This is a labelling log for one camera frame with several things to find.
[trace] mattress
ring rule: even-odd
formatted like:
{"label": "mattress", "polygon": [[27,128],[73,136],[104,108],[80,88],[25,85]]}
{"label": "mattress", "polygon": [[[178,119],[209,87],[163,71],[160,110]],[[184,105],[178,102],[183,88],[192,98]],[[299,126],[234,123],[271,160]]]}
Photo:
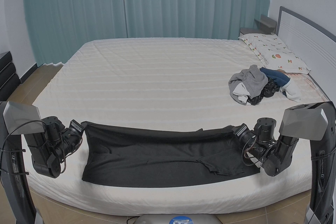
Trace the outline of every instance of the mattress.
{"label": "mattress", "polygon": [[[142,129],[195,131],[241,125],[252,129],[260,117],[277,120],[297,105],[276,92],[257,106],[243,106],[229,95],[228,80],[251,64],[262,66],[237,40],[127,38],[84,44],[38,96],[41,117],[71,119]],[[307,75],[291,75],[301,103],[326,101]],[[23,139],[23,148],[27,144]],[[81,209],[112,214],[230,213],[260,208],[311,187],[309,141],[300,139],[289,168],[276,177],[261,173],[225,182],[177,188],[102,186],[81,180],[88,157],[80,149],[56,179],[37,174],[24,153],[30,187]]]}

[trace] gray headboard frame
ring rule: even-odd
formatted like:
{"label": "gray headboard frame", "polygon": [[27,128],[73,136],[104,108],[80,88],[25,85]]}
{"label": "gray headboard frame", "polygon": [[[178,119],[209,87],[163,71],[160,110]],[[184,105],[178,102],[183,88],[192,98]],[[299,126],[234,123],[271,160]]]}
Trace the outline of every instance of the gray headboard frame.
{"label": "gray headboard frame", "polygon": [[[299,20],[302,20],[303,22],[307,23],[308,25],[314,27],[315,29],[317,29],[318,31],[320,31],[321,33],[323,33],[324,35],[326,35],[327,37],[329,37],[331,40],[333,40],[334,42],[336,42],[336,36],[334,34],[332,34],[331,32],[329,32],[325,28],[321,27],[317,23],[313,22],[312,20],[307,19],[306,17],[304,17],[304,16],[302,16],[302,15],[300,15],[300,14],[298,14],[298,13],[292,11],[292,10],[289,10],[289,9],[283,7],[283,6],[281,6],[280,9],[279,9],[279,18],[278,18],[277,28],[276,28],[276,31],[275,31],[276,35],[279,35],[279,28],[280,28],[280,23],[281,23],[281,15],[282,15],[283,11],[286,12],[286,13],[288,13],[288,14],[290,14],[290,15],[292,15],[292,16],[294,16],[294,17],[296,17],[296,18],[298,18]],[[328,95],[323,91],[323,89],[314,80],[314,78],[311,75],[309,75],[309,76],[314,81],[314,83],[317,84],[317,86],[321,89],[321,91],[328,97]]]}

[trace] patterned pillowcase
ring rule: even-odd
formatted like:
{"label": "patterned pillowcase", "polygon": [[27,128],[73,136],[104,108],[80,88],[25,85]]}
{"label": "patterned pillowcase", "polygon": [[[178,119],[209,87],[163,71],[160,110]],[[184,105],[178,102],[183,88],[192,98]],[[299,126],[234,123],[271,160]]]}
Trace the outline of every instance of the patterned pillowcase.
{"label": "patterned pillowcase", "polygon": [[308,66],[281,39],[273,34],[249,33],[241,37],[268,69],[286,73],[308,74]]}

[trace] gray sweater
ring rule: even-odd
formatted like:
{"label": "gray sweater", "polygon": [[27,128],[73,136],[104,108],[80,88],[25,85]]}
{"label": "gray sweater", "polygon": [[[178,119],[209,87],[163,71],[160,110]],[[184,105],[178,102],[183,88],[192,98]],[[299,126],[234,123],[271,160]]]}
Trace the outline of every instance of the gray sweater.
{"label": "gray sweater", "polygon": [[238,103],[242,103],[238,100],[238,96],[233,94],[234,89],[237,85],[242,82],[248,92],[250,92],[250,97],[254,98],[261,94],[262,89],[268,83],[267,76],[258,69],[258,67],[253,64],[249,69],[241,70],[240,73],[234,74],[229,80],[229,90],[231,97]]}

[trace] wooden floor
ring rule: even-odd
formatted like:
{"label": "wooden floor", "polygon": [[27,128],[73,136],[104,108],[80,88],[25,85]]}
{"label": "wooden floor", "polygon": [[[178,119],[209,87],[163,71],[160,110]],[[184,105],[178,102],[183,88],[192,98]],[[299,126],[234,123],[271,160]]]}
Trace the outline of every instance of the wooden floor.
{"label": "wooden floor", "polygon": [[[39,67],[15,90],[9,100],[32,104],[61,67],[61,65],[43,65]],[[40,210],[45,224],[125,224],[128,218],[128,216],[110,216],[78,209],[45,197],[33,189],[31,189],[31,193],[35,206]],[[256,210],[221,214],[217,215],[217,217],[223,224],[302,224],[309,200],[310,191],[306,191]],[[0,223],[15,223],[13,213],[1,185]]]}

